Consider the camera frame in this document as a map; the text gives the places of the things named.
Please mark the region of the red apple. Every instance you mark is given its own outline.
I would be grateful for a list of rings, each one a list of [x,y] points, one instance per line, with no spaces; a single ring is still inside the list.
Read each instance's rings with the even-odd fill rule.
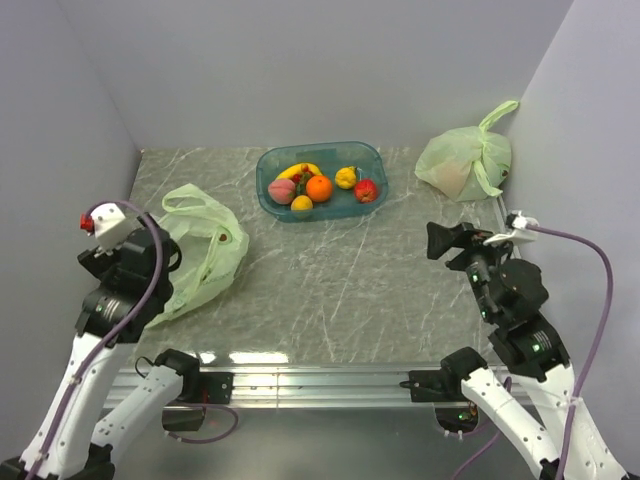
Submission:
[[[378,187],[372,179],[364,178],[354,185],[353,193],[359,203],[371,203],[378,198]]]

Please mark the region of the yellow lemon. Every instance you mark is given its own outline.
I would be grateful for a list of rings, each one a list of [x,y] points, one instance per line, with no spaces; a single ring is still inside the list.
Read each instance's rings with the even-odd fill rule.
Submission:
[[[352,189],[358,182],[357,168],[355,166],[341,168],[336,172],[334,182],[340,189]]]

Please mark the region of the orange fruit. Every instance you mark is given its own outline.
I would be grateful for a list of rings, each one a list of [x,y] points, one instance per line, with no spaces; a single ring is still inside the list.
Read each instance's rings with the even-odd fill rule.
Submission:
[[[313,202],[324,203],[332,196],[333,183],[326,176],[314,175],[306,182],[305,192]]]

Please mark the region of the orange yellow mango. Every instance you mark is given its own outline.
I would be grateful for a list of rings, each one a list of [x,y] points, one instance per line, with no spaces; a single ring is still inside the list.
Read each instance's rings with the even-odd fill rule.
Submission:
[[[313,201],[306,195],[297,196],[290,205],[291,210],[294,212],[309,211],[313,207]]]

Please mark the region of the yellow banana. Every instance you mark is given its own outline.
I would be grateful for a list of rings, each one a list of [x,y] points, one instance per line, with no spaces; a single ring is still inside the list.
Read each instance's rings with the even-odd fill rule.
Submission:
[[[276,179],[290,179],[293,180],[296,176],[301,176],[303,173],[310,173],[312,176],[320,175],[323,173],[319,167],[315,164],[303,162],[290,166],[282,171]]]

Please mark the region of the red peach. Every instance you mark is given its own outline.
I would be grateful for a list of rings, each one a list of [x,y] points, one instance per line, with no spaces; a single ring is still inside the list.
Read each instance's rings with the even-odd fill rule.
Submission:
[[[297,193],[296,183],[288,178],[279,178],[268,186],[270,198],[279,205],[289,205],[295,199]]]

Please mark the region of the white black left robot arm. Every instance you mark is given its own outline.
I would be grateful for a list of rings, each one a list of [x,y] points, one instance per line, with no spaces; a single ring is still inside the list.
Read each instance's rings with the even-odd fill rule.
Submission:
[[[169,349],[131,394],[102,413],[119,370],[173,293],[169,274],[181,253],[166,231],[139,228],[113,255],[87,250],[78,260],[100,285],[83,301],[49,411],[23,453],[2,462],[4,479],[111,479],[126,448],[168,403],[200,393],[198,360]]]

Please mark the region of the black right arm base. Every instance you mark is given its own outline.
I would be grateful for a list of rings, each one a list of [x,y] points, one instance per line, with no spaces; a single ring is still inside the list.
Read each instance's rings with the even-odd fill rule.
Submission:
[[[411,370],[400,386],[409,390],[412,403],[430,403],[444,433],[466,436],[479,426],[477,406],[448,383],[442,370]]]

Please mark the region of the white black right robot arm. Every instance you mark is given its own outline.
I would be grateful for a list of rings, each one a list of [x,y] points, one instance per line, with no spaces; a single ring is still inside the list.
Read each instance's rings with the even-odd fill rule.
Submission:
[[[482,319],[494,328],[494,352],[537,413],[531,415],[470,347],[442,360],[440,386],[449,398],[479,407],[536,479],[630,479],[581,397],[585,373],[575,372],[559,333],[541,312],[549,293],[540,268],[512,255],[516,244],[532,242],[542,231],[521,214],[510,215],[501,234],[467,222],[428,223],[428,258],[458,251],[446,266],[465,273]]]

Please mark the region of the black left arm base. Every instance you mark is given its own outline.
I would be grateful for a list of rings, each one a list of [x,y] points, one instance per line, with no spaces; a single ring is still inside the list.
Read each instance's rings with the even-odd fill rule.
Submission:
[[[196,432],[205,423],[208,405],[228,406],[231,402],[234,374],[205,371],[195,387],[170,403],[162,412],[163,427],[169,432]]]

